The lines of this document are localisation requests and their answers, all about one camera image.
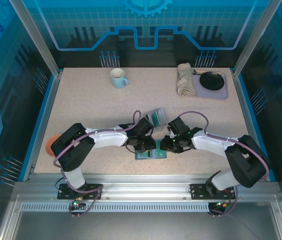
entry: blue edge trim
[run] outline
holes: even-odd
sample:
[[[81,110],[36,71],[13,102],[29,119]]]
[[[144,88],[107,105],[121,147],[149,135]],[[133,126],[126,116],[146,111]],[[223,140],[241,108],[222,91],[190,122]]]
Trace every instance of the blue edge trim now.
[[[249,95],[248,95],[248,91],[247,91],[246,85],[245,85],[245,83],[243,81],[243,77],[242,77],[241,74],[239,74],[239,81],[240,81],[240,84],[241,84],[241,87],[242,87],[242,91],[243,91],[243,94],[244,94],[244,99],[245,99],[246,104],[247,104],[247,108],[249,110],[249,114],[251,115],[252,124],[253,124],[253,127],[255,129],[256,137],[257,137],[257,140],[259,141],[260,148],[265,153],[265,155],[267,157],[269,157],[268,153],[267,153],[267,150],[266,150],[265,143],[263,142],[263,139],[262,139],[262,136],[261,136],[259,125],[257,123],[257,118],[255,116],[255,113],[253,112],[253,108],[252,108],[252,105],[251,105],[251,102],[250,102],[250,98],[249,98]],[[276,178],[275,178],[275,175],[274,175],[272,169],[270,169],[270,171],[269,171],[269,178],[270,178],[271,182],[275,182],[276,181]]]
[[[36,123],[35,123],[35,126],[34,126],[34,130],[33,130],[33,134],[32,134],[32,137],[31,137],[31,140],[30,140],[30,143],[29,143],[29,147],[26,151],[26,155],[25,155],[25,158],[24,158],[21,173],[20,173],[19,178],[18,178],[19,182],[23,181],[22,179],[24,178],[24,176],[26,174],[27,166],[28,166],[29,161],[30,161],[30,155],[31,155],[31,152],[32,152],[33,147],[34,147],[35,139],[36,139],[37,134],[38,134],[39,126],[41,124],[42,116],[43,116],[43,113],[44,113],[46,105],[47,105],[47,101],[48,101],[48,97],[49,97],[49,94],[50,94],[50,91],[51,91],[53,81],[54,81],[54,76],[51,75],[51,78],[50,78],[49,84],[47,86],[45,96],[43,98],[43,102],[42,102],[42,105],[41,105],[41,108],[40,108],[40,112],[39,112],[39,115],[37,117],[37,120],[36,120]],[[252,109],[252,105],[251,105],[251,102],[250,102],[250,99],[249,99],[248,91],[247,91],[246,85],[243,81],[241,74],[239,75],[239,81],[240,81],[240,84],[241,84],[241,87],[242,87],[242,91],[243,91],[243,94],[244,94],[245,101],[247,103],[249,114],[251,115],[252,124],[253,124],[253,127],[255,129],[256,137],[259,141],[260,148],[265,153],[265,155],[268,157],[268,153],[267,153],[267,150],[266,150],[265,144],[263,142],[261,132],[260,132],[260,129],[259,129],[259,126],[258,126],[258,123],[257,123],[257,119],[256,119],[256,116],[255,116],[253,109]],[[269,171],[269,178],[270,178],[270,181],[272,181],[272,182],[276,181],[276,178],[275,178],[275,175],[274,175],[272,169],[270,169],[270,171]]]
[[[38,131],[39,131],[39,126],[40,126],[41,121],[42,121],[43,113],[46,109],[48,97],[49,97],[49,94],[50,94],[50,91],[51,91],[51,87],[52,87],[52,83],[54,81],[54,78],[55,78],[55,76],[53,74],[51,74],[51,77],[50,77],[50,80],[49,80],[49,83],[47,85],[45,95],[44,95],[44,98],[43,98],[43,101],[42,101],[40,112],[39,112],[39,115],[37,116],[37,119],[36,119],[36,123],[35,123],[35,126],[34,126],[32,137],[31,137],[31,140],[30,140],[30,143],[29,143],[29,147],[27,148],[27,151],[26,151],[26,155],[25,155],[25,158],[24,158],[24,162],[23,162],[23,165],[22,165],[22,168],[21,168],[19,178],[18,178],[18,182],[23,182],[23,179],[26,175],[27,166],[28,166],[29,161],[30,161],[30,156],[31,156],[31,153],[33,151],[35,140],[36,140],[36,137],[37,137],[37,134],[38,134]]]

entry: beige table surface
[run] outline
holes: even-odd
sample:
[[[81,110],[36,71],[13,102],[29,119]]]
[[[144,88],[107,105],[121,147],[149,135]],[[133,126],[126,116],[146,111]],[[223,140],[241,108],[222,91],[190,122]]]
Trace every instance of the beige table surface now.
[[[121,89],[112,85],[111,70],[64,69],[35,166],[36,173],[60,172],[53,166],[54,158],[45,151],[51,136],[63,133],[74,123],[91,129],[131,123],[135,110],[145,113],[162,108],[168,122],[182,112],[199,111],[209,119],[208,132],[231,137],[241,137],[248,132],[229,68],[213,68],[226,73],[228,97],[224,100],[179,96],[176,68],[124,68],[129,85]],[[191,129],[205,126],[205,120],[196,114],[184,115],[182,119]],[[154,132],[153,138],[162,139],[167,134],[167,129]],[[118,146],[91,151],[81,165],[86,174],[213,174],[228,167],[225,158],[204,150],[168,152],[165,159],[135,160],[133,153]]]

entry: orange object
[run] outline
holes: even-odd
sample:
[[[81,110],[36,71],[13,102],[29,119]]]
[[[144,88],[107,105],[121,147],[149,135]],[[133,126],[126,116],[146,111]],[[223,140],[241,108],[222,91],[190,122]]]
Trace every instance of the orange object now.
[[[55,157],[55,154],[53,153],[52,149],[51,149],[51,145],[61,136],[61,134],[57,134],[54,135],[52,137],[49,138],[48,141],[46,141],[45,144],[45,151],[47,154],[49,154],[52,157]]]

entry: light blue mug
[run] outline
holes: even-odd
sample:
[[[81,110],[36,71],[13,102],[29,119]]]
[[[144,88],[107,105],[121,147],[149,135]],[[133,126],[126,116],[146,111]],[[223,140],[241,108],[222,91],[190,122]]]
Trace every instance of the light blue mug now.
[[[125,71],[121,68],[115,68],[110,72],[113,85],[117,89],[121,89],[128,85],[129,81],[125,78]]]

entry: cloth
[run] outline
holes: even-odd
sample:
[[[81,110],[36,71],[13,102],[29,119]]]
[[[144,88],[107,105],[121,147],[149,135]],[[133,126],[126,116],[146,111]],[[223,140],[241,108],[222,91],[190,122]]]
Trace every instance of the cloth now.
[[[197,92],[192,80],[192,69],[190,63],[182,63],[177,66],[177,93],[180,96],[196,96]]]

